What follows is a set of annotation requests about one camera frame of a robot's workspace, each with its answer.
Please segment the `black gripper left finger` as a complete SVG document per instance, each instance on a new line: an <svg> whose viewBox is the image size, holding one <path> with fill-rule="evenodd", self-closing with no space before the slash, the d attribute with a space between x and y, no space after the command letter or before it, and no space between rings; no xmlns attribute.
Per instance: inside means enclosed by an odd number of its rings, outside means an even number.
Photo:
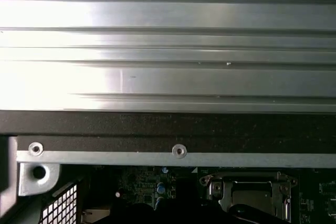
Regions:
<svg viewBox="0 0 336 224"><path fill-rule="evenodd" d="M188 219L188 179L175 181L175 198L162 198L152 207L144 202L116 199L110 209L110 223L183 223Z"/></svg>

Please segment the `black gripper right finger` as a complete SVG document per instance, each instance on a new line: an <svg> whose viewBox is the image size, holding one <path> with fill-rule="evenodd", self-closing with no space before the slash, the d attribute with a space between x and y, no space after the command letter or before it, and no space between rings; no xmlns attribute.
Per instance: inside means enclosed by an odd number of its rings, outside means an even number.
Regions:
<svg viewBox="0 0 336 224"><path fill-rule="evenodd" d="M201 178L188 185L188 210L200 223L275 223L275 184Z"/></svg>

